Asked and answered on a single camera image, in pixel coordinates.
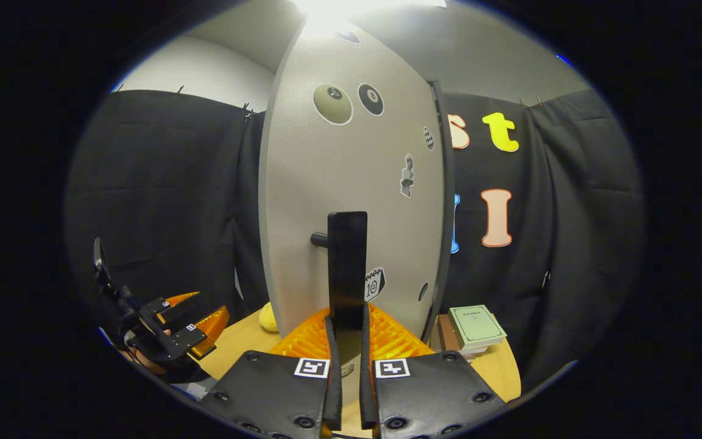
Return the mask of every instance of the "wooden table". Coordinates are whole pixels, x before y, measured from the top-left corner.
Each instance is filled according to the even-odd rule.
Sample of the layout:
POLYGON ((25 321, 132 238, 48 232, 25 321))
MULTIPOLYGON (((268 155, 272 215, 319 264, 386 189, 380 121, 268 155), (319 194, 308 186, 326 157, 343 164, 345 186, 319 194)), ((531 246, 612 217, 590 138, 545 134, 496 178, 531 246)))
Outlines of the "wooden table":
MULTIPOLYGON (((215 342, 218 348, 199 361, 200 367, 216 380, 220 380, 245 351, 268 352, 275 347, 281 341, 280 334, 262 328, 258 317, 259 311, 256 311, 226 328, 215 342)), ((354 372, 342 379, 343 429, 335 433, 372 437, 372 430, 360 428, 359 357, 354 361, 354 372)), ((521 395, 519 368, 507 340, 503 339, 502 343, 490 346, 486 352, 476 356, 470 365, 505 402, 521 395)))

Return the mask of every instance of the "green book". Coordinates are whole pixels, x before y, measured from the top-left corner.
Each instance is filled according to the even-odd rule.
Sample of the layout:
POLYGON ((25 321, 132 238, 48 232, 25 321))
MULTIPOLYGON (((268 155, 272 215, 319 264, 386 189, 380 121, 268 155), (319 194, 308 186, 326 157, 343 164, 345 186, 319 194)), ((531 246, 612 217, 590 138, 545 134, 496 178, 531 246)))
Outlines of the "green book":
POLYGON ((505 331, 484 305, 449 308, 448 314, 462 350, 496 344, 505 337, 505 331))

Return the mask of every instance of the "ceiling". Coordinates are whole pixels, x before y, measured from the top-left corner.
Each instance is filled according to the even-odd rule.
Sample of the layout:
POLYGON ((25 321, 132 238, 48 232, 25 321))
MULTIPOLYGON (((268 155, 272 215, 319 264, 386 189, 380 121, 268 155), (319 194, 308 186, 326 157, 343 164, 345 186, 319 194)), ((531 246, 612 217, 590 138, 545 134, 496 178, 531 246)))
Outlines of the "ceiling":
MULTIPOLYGON (((588 83, 556 51, 513 22, 485 9, 447 1, 447 8, 383 9, 349 17, 423 77, 445 91, 527 105, 587 89, 588 83)), ((187 34, 246 56, 275 73, 303 21, 288 0, 250 0, 187 34)))

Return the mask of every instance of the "black fabric backdrop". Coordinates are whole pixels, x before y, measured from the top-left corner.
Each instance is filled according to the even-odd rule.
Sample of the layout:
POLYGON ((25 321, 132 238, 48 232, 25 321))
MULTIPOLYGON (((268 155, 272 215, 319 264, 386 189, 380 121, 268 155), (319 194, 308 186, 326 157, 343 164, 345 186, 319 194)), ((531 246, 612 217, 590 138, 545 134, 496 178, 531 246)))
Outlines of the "black fabric backdrop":
MULTIPOLYGON (((470 144, 455 149, 456 240, 441 311, 484 303, 509 335, 527 392, 580 359, 634 287, 644 200, 633 152, 602 100, 582 91, 521 105, 446 94, 470 144), (481 118, 502 112, 519 150, 502 152, 481 118), (481 244, 480 192, 505 189, 512 243, 481 244)), ((86 302, 90 243, 102 236, 116 280, 144 300, 202 291, 232 322, 268 301, 257 182, 264 113, 189 95, 114 93, 89 125, 70 175, 66 239, 86 302), (240 300, 234 286, 236 269, 240 300)), ((111 309, 98 311, 103 321, 111 309)))

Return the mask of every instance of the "stack of books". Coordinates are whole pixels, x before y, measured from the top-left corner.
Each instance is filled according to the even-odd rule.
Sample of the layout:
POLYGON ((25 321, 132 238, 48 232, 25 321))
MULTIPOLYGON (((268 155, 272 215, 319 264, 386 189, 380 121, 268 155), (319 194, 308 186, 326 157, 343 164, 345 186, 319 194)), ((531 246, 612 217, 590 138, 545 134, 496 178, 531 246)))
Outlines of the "stack of books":
POLYGON ((448 314, 438 316, 435 327, 441 350, 457 351, 469 362, 505 338, 505 331, 484 305, 450 308, 448 314))

